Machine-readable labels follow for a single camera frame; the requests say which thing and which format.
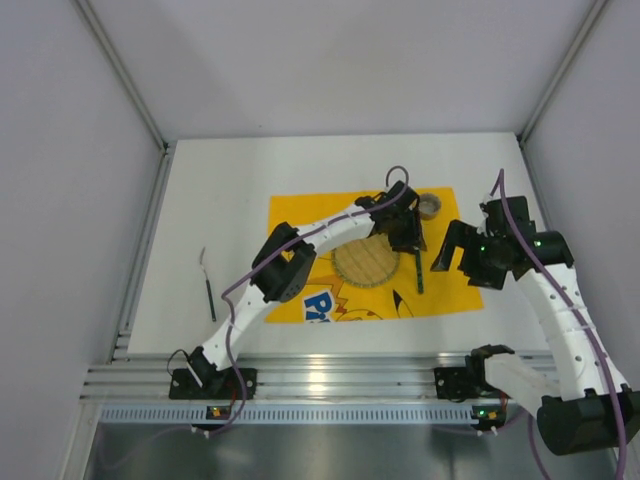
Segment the green handled spoon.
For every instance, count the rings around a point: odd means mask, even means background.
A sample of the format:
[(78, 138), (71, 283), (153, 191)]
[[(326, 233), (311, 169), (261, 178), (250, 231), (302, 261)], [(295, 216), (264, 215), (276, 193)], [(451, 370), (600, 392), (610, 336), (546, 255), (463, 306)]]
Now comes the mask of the green handled spoon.
[(423, 268), (422, 268), (422, 256), (421, 256), (421, 248), (415, 246), (413, 248), (413, 256), (415, 261), (415, 269), (416, 269), (416, 288), (418, 294), (424, 294), (424, 279), (423, 279)]

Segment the round woven yellow plate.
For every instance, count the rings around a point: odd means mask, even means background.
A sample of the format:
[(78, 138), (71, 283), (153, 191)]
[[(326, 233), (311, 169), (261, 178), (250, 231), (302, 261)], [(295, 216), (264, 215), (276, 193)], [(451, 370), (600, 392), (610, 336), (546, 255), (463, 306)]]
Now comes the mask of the round woven yellow plate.
[(354, 240), (331, 252), (336, 274), (347, 284), (363, 289), (381, 286), (390, 281), (400, 264), (385, 235)]

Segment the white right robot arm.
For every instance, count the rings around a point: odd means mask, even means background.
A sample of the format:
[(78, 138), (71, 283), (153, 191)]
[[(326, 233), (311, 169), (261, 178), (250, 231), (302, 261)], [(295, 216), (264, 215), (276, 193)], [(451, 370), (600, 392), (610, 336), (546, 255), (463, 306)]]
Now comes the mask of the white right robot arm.
[(468, 375), (477, 389), (500, 391), (531, 414), (555, 455), (623, 449), (639, 431), (639, 394), (605, 352), (564, 237), (539, 232), (532, 221), (523, 226), (518, 239), (505, 223), (480, 230), (453, 220), (431, 269), (448, 270), (461, 249), (459, 269), (470, 285), (500, 290), (512, 275), (537, 316), (558, 379), (547, 379), (505, 345), (473, 349), (465, 358)]

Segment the yellow printed cloth placemat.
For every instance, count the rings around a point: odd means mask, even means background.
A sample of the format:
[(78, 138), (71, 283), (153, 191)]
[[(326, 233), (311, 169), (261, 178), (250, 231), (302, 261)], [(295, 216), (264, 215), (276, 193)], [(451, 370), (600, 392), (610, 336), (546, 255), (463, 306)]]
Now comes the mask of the yellow printed cloth placemat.
[(469, 286), (462, 272), (454, 267), (445, 272), (430, 271), (449, 223), (459, 217), (454, 190), (427, 187), (417, 192), (433, 193), (442, 203), (435, 219), (422, 222), (427, 246), (426, 251), (421, 251), (424, 294), (417, 292), (413, 253), (400, 253), (399, 268), (390, 281), (363, 289), (347, 284), (336, 274), (331, 251), (316, 259), (301, 293), (276, 308), (266, 321), (271, 324), (379, 321), (483, 309), (479, 289)]

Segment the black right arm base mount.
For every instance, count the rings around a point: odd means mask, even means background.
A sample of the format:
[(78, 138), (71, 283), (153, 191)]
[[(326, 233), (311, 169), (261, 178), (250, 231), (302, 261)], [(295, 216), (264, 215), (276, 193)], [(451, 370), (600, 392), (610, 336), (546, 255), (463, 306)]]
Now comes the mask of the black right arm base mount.
[(439, 400), (462, 403), (475, 399), (505, 399), (507, 395), (490, 386), (466, 367), (436, 367), (433, 370)]

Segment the speckled ceramic cup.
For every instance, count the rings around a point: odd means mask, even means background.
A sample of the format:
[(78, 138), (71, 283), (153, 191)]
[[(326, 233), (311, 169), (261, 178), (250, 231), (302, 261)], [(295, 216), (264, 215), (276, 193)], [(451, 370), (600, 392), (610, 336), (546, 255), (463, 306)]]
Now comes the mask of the speckled ceramic cup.
[(433, 193), (423, 193), (419, 196), (418, 211), (422, 220), (435, 219), (440, 213), (442, 203), (440, 198)]

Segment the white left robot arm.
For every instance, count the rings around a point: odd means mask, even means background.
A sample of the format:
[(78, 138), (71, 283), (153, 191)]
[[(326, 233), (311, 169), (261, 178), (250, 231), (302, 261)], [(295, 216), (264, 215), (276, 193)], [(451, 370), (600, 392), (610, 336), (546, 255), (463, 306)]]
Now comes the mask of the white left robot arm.
[(311, 224), (278, 224), (254, 258), (251, 270), (224, 291), (222, 299), (239, 286), (245, 290), (216, 333), (186, 355), (186, 366), (171, 373), (172, 400), (226, 399), (233, 392), (252, 394), (246, 379), (255, 374), (241, 369), (237, 356), (250, 331), (274, 309), (301, 293), (315, 260), (350, 242), (385, 234), (396, 245), (419, 217), (419, 195), (408, 190), (397, 196), (382, 192), (363, 196), (335, 215)]

